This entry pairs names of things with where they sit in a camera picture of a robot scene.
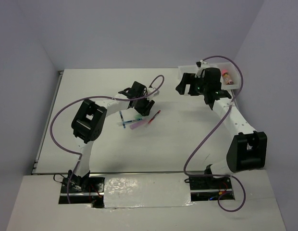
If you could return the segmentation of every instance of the orange bottle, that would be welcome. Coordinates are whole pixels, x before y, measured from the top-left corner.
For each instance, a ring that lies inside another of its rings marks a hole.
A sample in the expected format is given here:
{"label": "orange bottle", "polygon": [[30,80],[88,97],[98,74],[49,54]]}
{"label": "orange bottle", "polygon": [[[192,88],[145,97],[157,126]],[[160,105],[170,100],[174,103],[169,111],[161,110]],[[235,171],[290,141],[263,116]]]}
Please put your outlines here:
{"label": "orange bottle", "polygon": [[232,81],[232,79],[230,78],[229,74],[228,74],[228,71],[226,69],[224,69],[222,71],[222,77],[223,77],[223,80],[224,80],[224,83],[226,85],[233,85],[234,82]]}

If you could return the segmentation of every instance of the white platform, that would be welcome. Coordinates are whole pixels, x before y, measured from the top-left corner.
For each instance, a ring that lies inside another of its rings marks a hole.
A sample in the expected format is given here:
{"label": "white platform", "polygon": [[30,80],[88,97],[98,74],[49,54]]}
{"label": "white platform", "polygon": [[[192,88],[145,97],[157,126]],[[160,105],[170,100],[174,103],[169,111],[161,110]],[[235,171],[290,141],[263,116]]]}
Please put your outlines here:
{"label": "white platform", "polygon": [[[157,75],[165,83],[151,114],[161,113],[147,128],[130,130],[117,125],[119,114],[105,120],[103,132],[93,146],[91,172],[167,172],[182,171],[183,165],[200,141],[218,123],[219,117],[205,105],[203,97],[181,96],[175,91],[178,69],[66,69],[57,93],[51,119],[68,103],[77,99],[106,95],[132,86],[134,81],[149,85]],[[64,147],[76,150],[71,122],[80,103],[64,111],[54,125],[54,136]],[[132,119],[134,109],[123,111]],[[232,137],[222,125],[195,155],[189,170],[203,170],[225,158]],[[44,139],[35,173],[66,173],[77,156],[59,149],[50,138]]]}
{"label": "white platform", "polygon": [[[52,176],[25,176],[7,231],[285,231],[266,171],[247,171],[236,176],[246,187],[247,201],[235,213],[224,212],[216,201],[183,207],[132,209],[59,205],[61,185]],[[236,200],[222,201],[229,209],[242,201],[239,185],[235,181],[232,184]]]}

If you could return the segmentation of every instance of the white plastic box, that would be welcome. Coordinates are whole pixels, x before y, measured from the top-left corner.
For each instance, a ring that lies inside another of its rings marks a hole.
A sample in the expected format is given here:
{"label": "white plastic box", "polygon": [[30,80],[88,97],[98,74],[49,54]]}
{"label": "white plastic box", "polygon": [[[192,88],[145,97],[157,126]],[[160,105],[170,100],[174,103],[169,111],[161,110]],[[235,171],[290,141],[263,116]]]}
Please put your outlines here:
{"label": "white plastic box", "polygon": [[[240,84],[241,84],[241,78],[240,74],[237,71],[236,67],[233,66],[232,63],[227,62],[227,63],[215,63],[215,64],[209,64],[210,67],[217,67],[221,70],[226,69],[228,71],[228,74],[232,81],[234,82],[233,85],[226,85],[224,83],[223,77],[221,76],[221,83],[222,83],[222,90],[234,90],[234,89],[239,89]],[[197,65],[189,65],[189,66],[178,66],[178,79],[181,81],[183,73],[197,73],[198,72],[198,67]]]}

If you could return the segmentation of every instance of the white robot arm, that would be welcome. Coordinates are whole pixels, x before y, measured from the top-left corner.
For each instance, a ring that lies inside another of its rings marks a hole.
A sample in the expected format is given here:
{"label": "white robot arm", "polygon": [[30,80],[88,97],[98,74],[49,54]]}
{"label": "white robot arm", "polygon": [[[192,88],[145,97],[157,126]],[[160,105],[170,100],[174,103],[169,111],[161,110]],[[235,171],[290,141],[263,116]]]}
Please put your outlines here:
{"label": "white robot arm", "polygon": [[98,105],[89,99],[83,101],[72,121],[73,134],[82,154],[76,170],[68,172],[68,176],[72,174],[71,181],[75,186],[82,189],[86,185],[86,179],[90,174],[89,160],[92,146],[102,132],[105,118],[128,108],[134,108],[141,115],[148,116],[154,105],[152,99],[157,95],[159,91],[155,88],[147,88],[135,81],[131,88],[120,91],[113,99],[98,101]]}
{"label": "white robot arm", "polygon": [[221,71],[219,68],[201,64],[196,74],[184,73],[180,84],[176,87],[179,94],[186,94],[186,86],[190,85],[188,95],[204,95],[204,101],[221,119],[231,111],[224,124],[232,143],[226,159],[207,166],[205,174],[232,175],[235,172],[264,167],[266,156],[267,136],[264,132],[257,132],[241,115],[237,107],[231,102],[231,95],[221,90]]}

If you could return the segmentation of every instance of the white wall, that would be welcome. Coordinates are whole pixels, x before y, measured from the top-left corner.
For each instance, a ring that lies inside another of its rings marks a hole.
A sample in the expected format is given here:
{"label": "white wall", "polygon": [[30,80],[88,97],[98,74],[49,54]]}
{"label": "white wall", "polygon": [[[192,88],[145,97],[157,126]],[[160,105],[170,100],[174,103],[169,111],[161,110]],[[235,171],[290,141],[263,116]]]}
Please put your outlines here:
{"label": "white wall", "polygon": [[57,79],[16,2],[0,0],[0,231],[31,172]]}
{"label": "white wall", "polygon": [[18,0],[64,68],[176,67],[234,58],[263,0]]}
{"label": "white wall", "polygon": [[236,56],[239,105],[268,135],[266,168],[288,231],[298,230],[298,0],[266,0]]}

